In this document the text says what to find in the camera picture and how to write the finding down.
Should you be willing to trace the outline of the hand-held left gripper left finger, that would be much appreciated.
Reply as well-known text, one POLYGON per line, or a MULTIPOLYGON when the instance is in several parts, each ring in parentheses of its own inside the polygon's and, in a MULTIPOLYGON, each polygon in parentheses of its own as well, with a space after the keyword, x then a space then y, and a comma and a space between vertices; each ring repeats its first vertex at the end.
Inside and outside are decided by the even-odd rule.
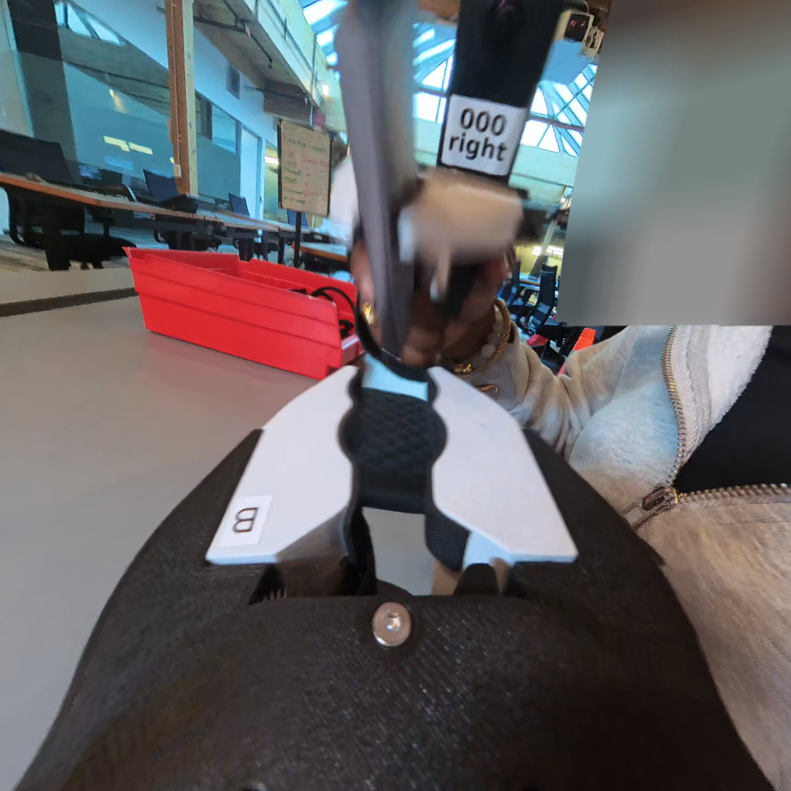
POLYGON ((295 592, 376 590, 370 529, 354 504, 341 429, 363 377, 346 366, 287 403, 261 429, 206 551, 210 566, 276 566, 295 592))

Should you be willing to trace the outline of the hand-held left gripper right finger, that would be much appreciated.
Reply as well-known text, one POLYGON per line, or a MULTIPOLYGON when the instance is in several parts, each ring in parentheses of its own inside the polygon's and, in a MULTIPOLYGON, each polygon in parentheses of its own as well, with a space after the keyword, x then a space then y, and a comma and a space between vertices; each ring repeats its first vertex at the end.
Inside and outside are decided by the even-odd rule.
POLYGON ((574 562, 578 549, 520 424, 441 367, 425 371, 445 444, 430 475, 426 545, 452 572, 574 562))

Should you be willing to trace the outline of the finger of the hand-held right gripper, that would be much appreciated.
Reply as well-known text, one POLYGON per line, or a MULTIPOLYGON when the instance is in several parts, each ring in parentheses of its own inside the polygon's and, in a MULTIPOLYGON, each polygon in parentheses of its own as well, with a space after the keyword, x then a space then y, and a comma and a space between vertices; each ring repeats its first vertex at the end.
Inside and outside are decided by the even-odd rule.
POLYGON ((334 171, 331 192, 329 221, 332 235, 346 248, 353 247, 355 232, 360 223, 358 189, 351 157, 345 157, 334 171))

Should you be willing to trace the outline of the slim grey usb hub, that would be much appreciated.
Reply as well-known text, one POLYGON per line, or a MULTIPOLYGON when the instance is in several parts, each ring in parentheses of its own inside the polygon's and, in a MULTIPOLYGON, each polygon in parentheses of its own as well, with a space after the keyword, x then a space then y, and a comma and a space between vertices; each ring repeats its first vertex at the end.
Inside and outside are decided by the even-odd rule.
POLYGON ((377 299, 381 347, 401 358, 414 296, 413 25, 417 2, 349 2, 335 33, 359 225, 377 299))

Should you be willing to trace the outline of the red plastic bin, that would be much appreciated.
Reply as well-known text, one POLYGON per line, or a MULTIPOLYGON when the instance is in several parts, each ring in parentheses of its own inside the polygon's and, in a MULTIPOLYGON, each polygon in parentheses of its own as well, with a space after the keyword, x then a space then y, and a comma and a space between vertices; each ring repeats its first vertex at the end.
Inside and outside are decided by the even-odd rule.
POLYGON ((363 352, 351 282, 221 252, 125 252, 153 333, 312 380, 363 352))

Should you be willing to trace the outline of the person's right forearm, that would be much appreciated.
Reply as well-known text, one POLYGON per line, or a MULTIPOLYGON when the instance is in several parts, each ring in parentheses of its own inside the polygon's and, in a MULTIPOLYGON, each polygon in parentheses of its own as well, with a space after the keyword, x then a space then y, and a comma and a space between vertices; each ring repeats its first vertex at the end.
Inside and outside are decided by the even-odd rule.
POLYGON ((624 369, 621 335, 581 351, 554 374, 521 341, 506 345, 484 372, 494 398, 522 427, 536 433, 553 450, 569 458, 594 414, 606 407, 624 369))

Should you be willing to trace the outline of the person's right hand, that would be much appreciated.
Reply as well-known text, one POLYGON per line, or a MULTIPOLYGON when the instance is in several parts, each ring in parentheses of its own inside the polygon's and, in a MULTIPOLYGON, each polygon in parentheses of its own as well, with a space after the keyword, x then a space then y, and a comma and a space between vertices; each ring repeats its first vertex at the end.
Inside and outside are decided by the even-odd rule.
MULTIPOLYGON (((363 241, 356 242, 351 249, 350 268, 358 287, 361 308, 371 309, 372 335, 382 345, 382 311, 363 241)), ((416 292, 410 330, 400 352, 403 363, 413 367, 428 367, 438 355, 453 362, 461 362, 478 353, 495 328, 495 302, 507 274, 508 262, 505 257, 482 265, 454 320, 444 318, 440 308, 431 302, 426 293, 416 292)))

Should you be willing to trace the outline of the whiteboard on stand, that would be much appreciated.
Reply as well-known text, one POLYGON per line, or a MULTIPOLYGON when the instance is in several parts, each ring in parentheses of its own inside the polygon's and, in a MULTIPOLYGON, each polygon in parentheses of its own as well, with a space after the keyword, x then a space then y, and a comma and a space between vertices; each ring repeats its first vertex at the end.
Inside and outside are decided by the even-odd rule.
POLYGON ((278 120, 278 205, 282 210, 329 215, 331 138, 285 119, 278 120))

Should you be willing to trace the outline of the person's black top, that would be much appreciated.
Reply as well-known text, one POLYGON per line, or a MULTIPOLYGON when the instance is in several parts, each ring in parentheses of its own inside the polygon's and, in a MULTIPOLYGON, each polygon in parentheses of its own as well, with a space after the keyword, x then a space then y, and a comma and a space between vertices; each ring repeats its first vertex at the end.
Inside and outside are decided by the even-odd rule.
POLYGON ((725 417, 680 469, 681 493, 790 483, 790 327, 772 329, 763 359, 725 417))

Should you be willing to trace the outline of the person's grey hoodie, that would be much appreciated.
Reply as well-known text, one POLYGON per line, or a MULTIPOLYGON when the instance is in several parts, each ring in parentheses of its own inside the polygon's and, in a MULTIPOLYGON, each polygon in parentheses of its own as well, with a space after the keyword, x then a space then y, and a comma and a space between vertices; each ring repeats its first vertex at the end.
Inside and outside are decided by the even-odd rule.
POLYGON ((746 389, 772 329, 619 332, 615 397, 567 459, 657 551, 740 736, 771 784, 789 789, 789 484, 674 486, 746 389))

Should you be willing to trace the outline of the background desk with chairs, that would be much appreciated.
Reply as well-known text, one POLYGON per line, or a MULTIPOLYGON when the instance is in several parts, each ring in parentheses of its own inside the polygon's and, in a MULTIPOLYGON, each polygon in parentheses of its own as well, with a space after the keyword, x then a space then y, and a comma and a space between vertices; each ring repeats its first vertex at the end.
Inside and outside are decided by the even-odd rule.
POLYGON ((295 222, 256 220, 220 211, 197 199, 174 195, 164 202, 138 197, 128 184, 77 178, 60 144, 2 131, 2 189, 9 201, 9 234, 17 243, 44 250, 50 271, 72 261, 84 269, 124 255, 129 243, 113 229, 152 233, 154 241, 176 251, 207 252, 234 247, 242 260, 278 254, 286 246, 339 244, 329 232, 295 222))

